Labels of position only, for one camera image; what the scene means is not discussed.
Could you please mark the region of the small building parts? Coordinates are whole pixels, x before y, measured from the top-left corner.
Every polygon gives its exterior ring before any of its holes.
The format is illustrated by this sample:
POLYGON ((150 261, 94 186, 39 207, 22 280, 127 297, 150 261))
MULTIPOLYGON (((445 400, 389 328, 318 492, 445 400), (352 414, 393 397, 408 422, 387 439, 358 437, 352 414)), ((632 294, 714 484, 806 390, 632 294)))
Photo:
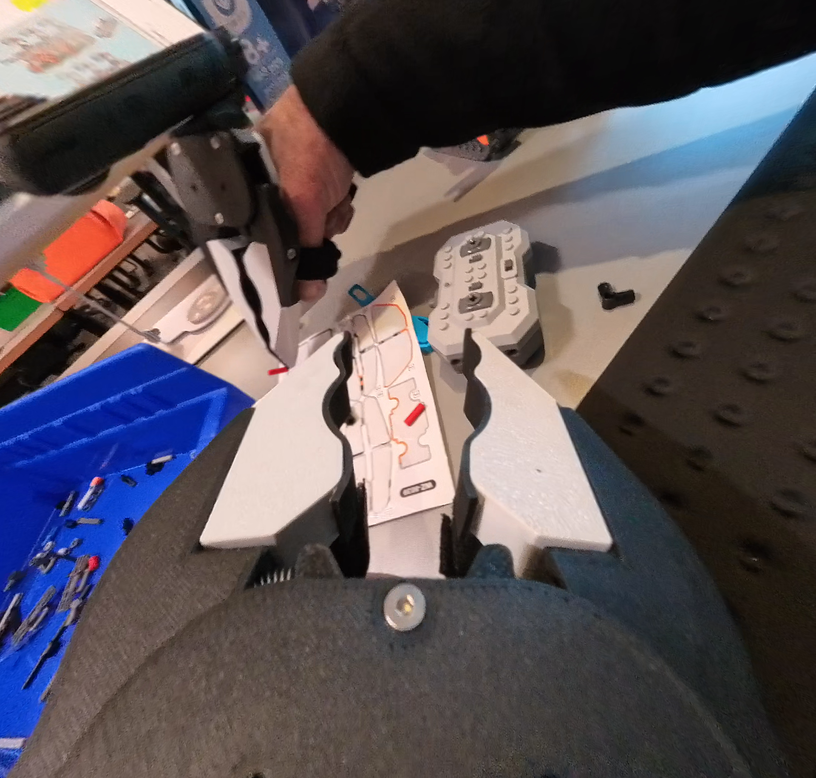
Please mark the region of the small building parts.
POLYGON ((124 470, 2 491, 2 734, 30 732, 102 574, 188 465, 159 454, 124 470))

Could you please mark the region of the white document stand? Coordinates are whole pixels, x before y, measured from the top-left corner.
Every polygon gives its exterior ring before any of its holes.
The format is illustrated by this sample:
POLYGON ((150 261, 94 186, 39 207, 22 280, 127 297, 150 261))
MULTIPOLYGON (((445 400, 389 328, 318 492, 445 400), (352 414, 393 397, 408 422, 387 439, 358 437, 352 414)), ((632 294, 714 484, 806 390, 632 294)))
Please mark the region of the white document stand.
POLYGON ((2 345, 5 372, 40 351, 50 358, 62 341, 60 326, 79 325, 91 342, 70 347, 67 369, 78 372, 135 344, 151 344, 195 364, 243 323, 200 250, 173 251, 157 223, 133 203, 137 185, 127 179, 113 197, 127 217, 124 240, 70 292, 38 308, 2 345))

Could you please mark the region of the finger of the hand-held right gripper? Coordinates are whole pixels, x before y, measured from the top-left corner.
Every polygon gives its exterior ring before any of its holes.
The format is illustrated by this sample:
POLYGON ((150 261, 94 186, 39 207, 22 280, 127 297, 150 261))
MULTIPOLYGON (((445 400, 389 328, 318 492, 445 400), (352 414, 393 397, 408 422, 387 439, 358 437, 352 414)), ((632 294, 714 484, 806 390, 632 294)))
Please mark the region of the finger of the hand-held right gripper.
POLYGON ((250 285, 258 297, 257 312, 269 351, 281 365, 296 364, 299 350, 301 306, 295 300, 296 286, 286 266, 273 260, 261 242, 251 242, 244 255, 250 285))
POLYGON ((206 250, 234 308, 261 346, 281 363, 281 299, 267 247, 239 236, 213 239, 206 250))

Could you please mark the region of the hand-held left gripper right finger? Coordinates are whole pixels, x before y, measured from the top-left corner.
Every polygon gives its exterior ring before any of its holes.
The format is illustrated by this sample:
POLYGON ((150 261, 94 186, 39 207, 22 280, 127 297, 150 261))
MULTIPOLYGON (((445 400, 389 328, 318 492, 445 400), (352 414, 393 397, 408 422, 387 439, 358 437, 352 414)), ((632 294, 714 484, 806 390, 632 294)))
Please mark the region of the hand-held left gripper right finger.
POLYGON ((551 549, 607 553, 614 540, 562 410, 484 335, 467 329, 465 440, 442 533, 442 571, 464 576, 478 551, 503 546, 523 577, 551 549))

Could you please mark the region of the person's right forearm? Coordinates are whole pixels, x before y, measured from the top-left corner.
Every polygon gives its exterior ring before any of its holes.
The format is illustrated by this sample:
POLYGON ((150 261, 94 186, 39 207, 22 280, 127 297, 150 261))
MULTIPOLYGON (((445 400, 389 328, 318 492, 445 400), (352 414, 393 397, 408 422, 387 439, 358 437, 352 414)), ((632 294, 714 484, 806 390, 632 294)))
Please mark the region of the person's right forearm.
POLYGON ((291 80, 368 177, 423 147, 678 99, 814 49, 815 0, 361 0, 291 80))

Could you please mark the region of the person's right hand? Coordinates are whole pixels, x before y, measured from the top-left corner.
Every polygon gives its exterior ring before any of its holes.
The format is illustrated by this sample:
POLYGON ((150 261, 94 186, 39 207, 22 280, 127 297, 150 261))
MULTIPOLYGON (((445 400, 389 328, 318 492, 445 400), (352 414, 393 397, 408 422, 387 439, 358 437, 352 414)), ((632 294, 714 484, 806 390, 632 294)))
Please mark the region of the person's right hand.
POLYGON ((348 230, 355 214, 354 170, 290 85, 263 115, 258 131, 277 173, 301 249, 316 249, 348 230))

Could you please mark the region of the blue brick separator tool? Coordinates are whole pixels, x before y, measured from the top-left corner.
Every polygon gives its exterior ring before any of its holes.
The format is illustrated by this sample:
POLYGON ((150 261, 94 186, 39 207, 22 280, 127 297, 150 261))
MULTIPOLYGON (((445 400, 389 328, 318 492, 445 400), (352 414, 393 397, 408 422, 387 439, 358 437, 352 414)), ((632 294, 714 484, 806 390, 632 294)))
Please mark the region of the blue brick separator tool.
MULTIPOLYGON (((359 284, 354 284, 348 289, 348 296, 351 297, 360 307, 365 307, 376 301, 376 296, 359 284)), ((429 321, 427 316, 412 315, 414 334, 417 338, 420 350, 423 355, 431 355, 433 347, 428 339, 429 321)))

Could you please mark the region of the clear sticker sheet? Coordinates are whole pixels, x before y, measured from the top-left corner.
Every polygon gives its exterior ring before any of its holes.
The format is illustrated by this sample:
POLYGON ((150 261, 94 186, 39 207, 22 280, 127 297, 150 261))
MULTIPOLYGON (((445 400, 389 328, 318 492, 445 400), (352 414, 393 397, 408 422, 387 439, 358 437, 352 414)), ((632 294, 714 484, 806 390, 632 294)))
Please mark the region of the clear sticker sheet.
POLYGON ((340 324, 301 341, 303 363, 340 331, 350 334, 351 412, 342 431, 352 450, 357 484, 365 487, 370 528, 450 505, 451 463, 409 306, 397 283, 340 324), (426 410, 413 426, 405 417, 426 410))

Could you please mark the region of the white control hub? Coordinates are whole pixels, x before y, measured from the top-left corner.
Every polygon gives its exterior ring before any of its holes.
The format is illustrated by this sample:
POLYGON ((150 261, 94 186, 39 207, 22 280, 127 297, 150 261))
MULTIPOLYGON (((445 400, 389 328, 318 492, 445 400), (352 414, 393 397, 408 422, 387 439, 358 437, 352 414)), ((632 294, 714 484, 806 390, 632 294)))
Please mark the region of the white control hub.
POLYGON ((436 253, 428 342, 463 372, 464 335, 479 332, 518 366, 544 352, 528 233, 498 221, 451 237, 436 253))

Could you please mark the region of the blue plastic bin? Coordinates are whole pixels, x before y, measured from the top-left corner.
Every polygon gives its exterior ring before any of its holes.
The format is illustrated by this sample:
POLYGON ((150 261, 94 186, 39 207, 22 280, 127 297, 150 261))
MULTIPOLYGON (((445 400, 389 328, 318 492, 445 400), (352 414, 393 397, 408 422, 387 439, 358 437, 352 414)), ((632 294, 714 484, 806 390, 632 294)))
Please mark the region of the blue plastic bin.
MULTIPOLYGON (((159 454, 189 455, 189 465, 252 404, 199 367, 148 345, 128 348, 2 408, 1 500, 8 487, 54 493, 57 483, 159 454)), ((2 776, 19 760, 45 704, 30 732, 2 734, 2 776)))

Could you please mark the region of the paper instruction sheet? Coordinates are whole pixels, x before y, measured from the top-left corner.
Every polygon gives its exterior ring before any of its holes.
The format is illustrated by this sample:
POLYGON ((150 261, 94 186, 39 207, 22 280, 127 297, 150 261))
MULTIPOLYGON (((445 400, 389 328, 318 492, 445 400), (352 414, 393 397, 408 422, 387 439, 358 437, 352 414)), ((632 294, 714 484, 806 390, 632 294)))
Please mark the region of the paper instruction sheet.
POLYGON ((200 32, 181 0, 1 0, 1 94, 63 97, 200 32))

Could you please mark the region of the black dimpled pad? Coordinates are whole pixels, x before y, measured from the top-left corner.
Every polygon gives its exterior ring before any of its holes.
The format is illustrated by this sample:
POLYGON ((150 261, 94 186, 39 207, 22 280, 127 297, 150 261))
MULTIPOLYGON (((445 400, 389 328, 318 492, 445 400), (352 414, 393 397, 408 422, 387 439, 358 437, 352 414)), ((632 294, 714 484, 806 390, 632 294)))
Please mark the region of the black dimpled pad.
POLYGON ((814 776, 815 97, 578 412, 662 503, 742 633, 791 776, 814 776))

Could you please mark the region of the orange bin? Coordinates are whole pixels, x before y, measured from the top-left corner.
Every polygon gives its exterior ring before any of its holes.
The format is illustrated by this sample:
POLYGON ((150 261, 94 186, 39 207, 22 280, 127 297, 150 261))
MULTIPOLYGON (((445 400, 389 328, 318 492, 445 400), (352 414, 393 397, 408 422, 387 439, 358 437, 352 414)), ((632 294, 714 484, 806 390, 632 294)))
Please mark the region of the orange bin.
MULTIPOLYGON (((47 246, 42 254, 46 273, 67 286, 75 285, 118 248, 128 227, 126 213, 107 200, 97 204, 47 246)), ((16 291, 42 303, 52 303, 63 287, 35 270, 22 269, 10 281, 16 291)))

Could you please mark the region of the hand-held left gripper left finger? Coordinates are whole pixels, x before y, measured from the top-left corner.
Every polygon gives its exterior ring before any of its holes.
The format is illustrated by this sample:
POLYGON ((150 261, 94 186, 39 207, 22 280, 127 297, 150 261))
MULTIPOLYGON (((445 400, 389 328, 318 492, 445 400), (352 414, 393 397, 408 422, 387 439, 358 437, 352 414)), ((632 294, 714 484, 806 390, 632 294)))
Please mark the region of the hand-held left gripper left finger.
POLYGON ((200 535, 203 548, 267 548, 293 568, 306 546, 323 545, 345 576, 366 575, 366 493, 341 430, 351 416, 352 364, 351 335, 332 335, 256 402, 200 535))

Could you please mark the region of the blue toy box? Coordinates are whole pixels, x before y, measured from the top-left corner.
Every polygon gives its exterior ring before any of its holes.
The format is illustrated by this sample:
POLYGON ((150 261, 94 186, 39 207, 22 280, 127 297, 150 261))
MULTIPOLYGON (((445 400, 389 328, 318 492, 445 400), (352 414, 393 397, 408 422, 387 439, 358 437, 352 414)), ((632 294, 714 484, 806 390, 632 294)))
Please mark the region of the blue toy box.
POLYGON ((185 1, 204 26, 237 38, 247 62, 247 94, 268 110, 290 83, 292 58, 358 0, 185 1))

